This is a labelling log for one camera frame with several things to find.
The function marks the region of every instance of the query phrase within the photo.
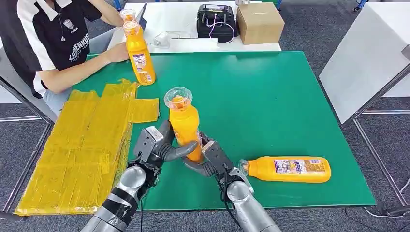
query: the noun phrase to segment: gray carpet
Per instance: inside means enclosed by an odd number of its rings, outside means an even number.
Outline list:
[[[280,44],[283,50],[302,50],[305,52],[314,73],[318,76],[336,49],[340,40],[356,17],[352,8],[353,0],[284,0],[281,15],[286,22]],[[88,23],[92,37],[111,27],[102,22]],[[380,100],[374,109],[410,109],[408,98],[389,98]],[[0,105],[0,115],[19,116],[24,109],[18,106]],[[361,116],[370,139],[387,168],[399,186],[405,184],[410,176],[410,116]],[[16,179],[21,169],[20,161],[29,154],[40,134],[41,123],[19,123],[0,127],[2,143],[0,147],[2,178],[0,193],[10,191],[9,183]],[[399,206],[387,180],[373,159],[362,137],[353,124],[345,126],[343,133],[356,157],[356,160],[377,200],[377,207],[371,209],[379,214],[388,208]],[[410,201],[410,188],[404,191]],[[284,232],[398,232],[410,223],[410,217],[401,219],[376,218],[362,208],[314,208],[314,209],[276,209],[269,214]],[[139,231],[139,212],[128,231]],[[62,215],[29,217],[24,222],[0,221],[0,231],[72,232],[79,231],[90,218],[89,215]],[[376,230],[369,229],[353,220],[360,221]],[[240,231],[227,212],[144,212],[144,231],[157,232],[236,232]],[[410,225],[400,232],[410,232]]]

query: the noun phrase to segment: clear plastic cup lid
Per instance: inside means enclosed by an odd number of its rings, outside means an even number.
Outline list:
[[[130,34],[138,34],[140,25],[135,21],[128,21],[125,22],[122,28],[124,29],[124,33],[126,35]]]
[[[249,168],[248,168],[248,162],[244,159],[241,159],[239,161],[239,170],[241,170],[245,175],[248,175],[249,173]]]
[[[133,9],[124,9],[122,10],[119,15],[124,21],[131,21],[135,19],[135,10]]]
[[[165,105],[171,110],[183,110],[192,102],[192,93],[184,87],[170,89],[164,97]]]

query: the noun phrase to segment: shirt logo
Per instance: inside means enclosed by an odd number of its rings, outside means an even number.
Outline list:
[[[78,30],[78,27],[75,27],[75,29],[74,29],[74,24],[69,19],[66,19],[63,22],[63,24],[64,24],[64,26],[66,26],[68,29],[71,30],[71,32],[70,32],[71,34],[73,34],[74,32],[76,32]]]
[[[88,33],[76,44],[73,45],[73,52],[71,52],[69,61],[75,62],[78,60],[81,52],[84,51],[89,46],[89,35]]]

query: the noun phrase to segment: orange juice bottle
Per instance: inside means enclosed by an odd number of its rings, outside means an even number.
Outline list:
[[[323,183],[330,179],[329,162],[322,157],[264,156],[239,161],[243,173],[260,180]]]
[[[135,20],[135,10],[133,9],[123,9],[120,13],[119,16],[124,20],[124,22],[128,21],[134,21]]]
[[[191,105],[191,91],[183,87],[173,88],[165,94],[164,101],[170,109],[169,120],[174,128],[176,141],[181,146],[198,141],[196,149],[187,157],[194,162],[202,162],[201,138],[198,131],[199,114]]]
[[[127,37],[128,55],[138,82],[144,86],[153,84],[155,72],[142,27],[135,21],[128,21],[124,23],[123,28]]]

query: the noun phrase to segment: yellow plastic sheet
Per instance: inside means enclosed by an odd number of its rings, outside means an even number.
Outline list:
[[[155,121],[158,99],[135,99],[137,84],[74,90],[48,138],[19,215],[87,214],[103,203],[127,165],[132,124]]]

